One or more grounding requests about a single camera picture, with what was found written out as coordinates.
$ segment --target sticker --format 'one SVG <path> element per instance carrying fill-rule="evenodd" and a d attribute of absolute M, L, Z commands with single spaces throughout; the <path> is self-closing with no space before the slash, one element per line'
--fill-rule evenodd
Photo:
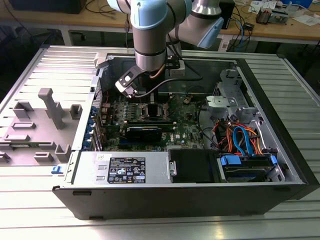
<path fill-rule="evenodd" d="M 145 184 L 145 157 L 111 157 L 108 171 L 110 184 Z"/>
<path fill-rule="evenodd" d="M 95 157 L 96 161 L 108 161 L 111 158 L 111 154 L 97 154 Z"/>

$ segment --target floor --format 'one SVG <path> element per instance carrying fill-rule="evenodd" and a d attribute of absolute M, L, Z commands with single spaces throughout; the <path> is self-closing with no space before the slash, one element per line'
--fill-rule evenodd
<path fill-rule="evenodd" d="M 28 29 L 31 35 L 41 34 L 43 29 Z M 34 54 L 41 44 L 63 45 L 59 35 L 37 37 L 33 42 L 30 40 L 30 34 L 23 28 L 16 29 L 17 37 L 11 37 L 6 32 L 0 32 L 0 100 L 2 100 L 12 85 L 18 79 L 22 71 L 30 62 Z M 124 33 L 105 32 L 105 41 L 101 39 L 99 32 L 85 31 L 85 40 L 80 35 L 73 36 L 73 42 L 76 46 L 104 46 L 104 47 L 126 47 Z M 220 39 L 209 49 L 217 51 Z M 133 47 L 133 36 L 128 35 L 128 47 Z M 189 44 L 183 44 L 182 49 L 199 50 Z M 317 49 L 314 45 L 302 44 L 277 44 L 272 42 L 251 41 L 246 47 L 245 45 L 238 49 L 239 52 L 256 52 L 266 54 L 283 54 L 293 64 L 293 66 L 301 73 L 311 87 L 320 94 L 320 47 Z"/>

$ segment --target blue cable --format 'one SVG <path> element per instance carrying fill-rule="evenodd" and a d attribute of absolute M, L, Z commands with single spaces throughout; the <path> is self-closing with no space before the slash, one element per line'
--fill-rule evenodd
<path fill-rule="evenodd" d="M 252 147 L 250 145 L 249 135 L 243 126 L 237 126 L 233 129 L 232 138 L 233 138 L 233 143 L 234 143 L 235 147 L 241 152 L 242 156 L 246 155 L 245 151 L 243 151 L 243 149 L 237 143 L 237 130 L 238 129 L 240 129 L 244 134 L 244 140 L 245 140 L 246 150 L 247 150 L 248 154 L 254 155 L 254 151 L 252 150 Z"/>
<path fill-rule="evenodd" d="M 231 18 L 232 20 L 236 21 L 239 25 L 240 25 L 240 29 L 241 29 L 241 39 L 240 39 L 240 43 L 238 45 L 238 47 L 236 48 L 236 52 L 238 52 L 238 50 L 240 49 L 242 42 L 244 40 L 244 36 L 245 36 L 245 31 L 244 31 L 244 27 L 242 26 L 241 22 L 237 19 Z"/>

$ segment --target aluminum extrusion table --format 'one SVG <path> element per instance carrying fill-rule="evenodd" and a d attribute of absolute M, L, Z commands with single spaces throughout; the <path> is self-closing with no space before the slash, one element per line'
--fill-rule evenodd
<path fill-rule="evenodd" d="M 0 136 L 17 101 L 38 99 L 41 87 L 68 107 L 86 100 L 103 47 L 51 46 L 40 49 L 0 104 Z M 320 98 L 286 59 L 271 54 L 188 51 L 188 55 L 243 58 L 250 66 L 313 173 L 320 181 Z M 1 239 L 302 239 L 320 238 L 320 190 L 286 201 L 265 215 L 131 220 L 79 220 L 51 192 L 63 175 L 51 166 L 0 166 Z"/>

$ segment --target black box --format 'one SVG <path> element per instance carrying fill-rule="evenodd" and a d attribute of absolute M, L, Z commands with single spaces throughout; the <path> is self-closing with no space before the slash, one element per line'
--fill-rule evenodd
<path fill-rule="evenodd" d="M 235 5 L 234 0 L 220 0 L 219 6 L 222 11 L 221 17 L 224 19 L 222 29 L 228 28 Z"/>
<path fill-rule="evenodd" d="M 9 0 L 14 10 L 79 14 L 87 0 Z"/>

